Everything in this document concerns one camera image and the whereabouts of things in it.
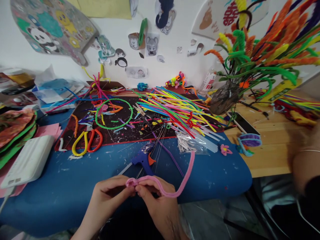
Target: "human hand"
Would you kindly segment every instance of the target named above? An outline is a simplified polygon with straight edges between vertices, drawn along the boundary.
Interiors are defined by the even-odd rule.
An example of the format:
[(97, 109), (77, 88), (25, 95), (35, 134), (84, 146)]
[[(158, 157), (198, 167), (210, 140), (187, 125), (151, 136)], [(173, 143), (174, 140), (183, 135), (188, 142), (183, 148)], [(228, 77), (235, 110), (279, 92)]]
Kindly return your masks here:
[[(175, 192), (175, 188), (172, 184), (167, 183), (162, 178), (156, 178), (160, 181), (166, 192)], [(164, 239), (188, 239), (180, 223), (178, 202), (176, 198), (162, 196), (158, 184), (150, 179), (139, 182), (135, 189), (147, 205), (154, 225)], [(160, 197), (157, 199), (154, 198), (151, 194), (152, 192), (158, 194)]]
[(125, 186), (128, 179), (120, 175), (96, 184), (86, 214), (73, 240), (91, 239), (129, 196), (135, 196), (134, 187)]

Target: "wooden table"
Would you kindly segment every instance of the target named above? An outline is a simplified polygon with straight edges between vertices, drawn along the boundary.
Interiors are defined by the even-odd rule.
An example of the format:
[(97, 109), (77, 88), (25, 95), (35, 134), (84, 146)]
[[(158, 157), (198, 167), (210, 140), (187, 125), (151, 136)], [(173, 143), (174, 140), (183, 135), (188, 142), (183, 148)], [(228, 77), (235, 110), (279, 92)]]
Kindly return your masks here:
[[(291, 91), (290, 94), (312, 100), (305, 93), (299, 91)], [(247, 103), (251, 103), (253, 100), (251, 97), (245, 97), (245, 99)], [(236, 105), (236, 111), (261, 134), (262, 146), (250, 148), (255, 154), (252, 157), (246, 157), (242, 154), (252, 177), (290, 173), (290, 162), (300, 146), (304, 144), (310, 130), (289, 121), (281, 113), (273, 112), (271, 107), (263, 107), (259, 104), (254, 104), (254, 106), (268, 112), (269, 120), (262, 113), (241, 103)], [(241, 134), (241, 131), (238, 128), (229, 129), (225, 131), (225, 134), (232, 143), (239, 144), (237, 136)]]

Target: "table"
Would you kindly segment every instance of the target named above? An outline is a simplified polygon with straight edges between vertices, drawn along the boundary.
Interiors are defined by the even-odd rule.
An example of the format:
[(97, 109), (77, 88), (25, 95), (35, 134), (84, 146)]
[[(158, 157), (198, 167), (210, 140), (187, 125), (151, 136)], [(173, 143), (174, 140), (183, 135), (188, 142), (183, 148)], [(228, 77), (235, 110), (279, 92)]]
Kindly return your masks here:
[[(71, 112), (72, 110), (43, 117), (40, 124), (62, 122), (64, 129), (67, 121), (63, 120), (68, 119)], [(68, 160), (71, 151), (63, 153), (52, 150), (41, 177), (29, 183), (19, 196), (8, 199), (0, 215), (0, 223), (11, 225), (35, 237), (45, 237), (78, 227), (94, 185), (117, 175), (145, 143), (104, 146), (78, 160)], [(229, 145), (233, 154), (226, 157), (220, 152), (211, 152), (211, 156), (196, 155), (191, 176), (178, 198), (179, 203), (227, 198), (249, 189), (252, 183), (249, 168), (227, 138), (220, 143)], [(164, 139), (163, 145), (171, 151), (185, 173), (190, 154), (180, 155), (175, 138)], [(158, 164), (153, 165), (153, 171), (178, 189), (182, 181), (178, 169), (164, 150), (159, 152), (159, 156)], [(132, 166), (125, 175), (136, 177), (140, 169)], [(136, 196), (121, 206), (119, 211), (140, 204), (144, 203)]]
[[(290, 94), (310, 101), (313, 100), (303, 92), (291, 91)], [(251, 97), (246, 96), (245, 98), (245, 102), (252, 102)], [(251, 148), (255, 154), (252, 157), (241, 154), (252, 177), (291, 173), (292, 158), (309, 135), (310, 130), (289, 121), (281, 113), (273, 112), (270, 107), (263, 107), (259, 104), (254, 104), (254, 106), (268, 112), (269, 120), (262, 113), (241, 103), (236, 105), (236, 111), (261, 134), (262, 146)], [(225, 131), (225, 134), (232, 143), (238, 144), (237, 136), (241, 134), (238, 128), (229, 129)]]

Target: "pink pipe cleaner flower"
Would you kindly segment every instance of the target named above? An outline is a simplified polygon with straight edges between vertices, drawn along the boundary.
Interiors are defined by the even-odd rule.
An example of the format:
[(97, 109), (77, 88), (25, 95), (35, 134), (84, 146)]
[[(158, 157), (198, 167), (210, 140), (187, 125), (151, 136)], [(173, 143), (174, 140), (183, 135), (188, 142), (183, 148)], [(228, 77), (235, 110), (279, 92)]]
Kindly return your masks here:
[(227, 154), (232, 154), (231, 150), (229, 149), (229, 146), (227, 145), (221, 144), (220, 150), (224, 156), (226, 156)]

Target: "white cable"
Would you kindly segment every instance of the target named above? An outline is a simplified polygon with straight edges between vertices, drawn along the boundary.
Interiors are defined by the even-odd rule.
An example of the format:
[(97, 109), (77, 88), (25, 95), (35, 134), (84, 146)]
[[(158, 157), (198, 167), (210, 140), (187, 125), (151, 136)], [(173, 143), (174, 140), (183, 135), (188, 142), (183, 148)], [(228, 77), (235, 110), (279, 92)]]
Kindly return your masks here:
[(7, 188), (7, 191), (4, 194), (3, 203), (1, 204), (1, 207), (0, 207), (0, 214), (1, 214), (2, 210), (3, 210), (3, 208), (4, 208), (4, 205), (8, 201), (9, 197), (14, 193), (15, 190), (16, 190), (16, 186)]
[(298, 211), (299, 211), (299, 214), (300, 214), (300, 216), (302, 217), (302, 219), (306, 222), (306, 223), (308, 223), (314, 230), (316, 230), (317, 231), (317, 233), (319, 233), (320, 234), (320, 232), (319, 232), (319, 230), (318, 229), (316, 229), (311, 223), (309, 223), (305, 218), (304, 218), (304, 216), (302, 215), (302, 212), (301, 212), (301, 208), (300, 208), (300, 204), (299, 204), (299, 201), (298, 201), (298, 199), (297, 199), (297, 206), (298, 206)]

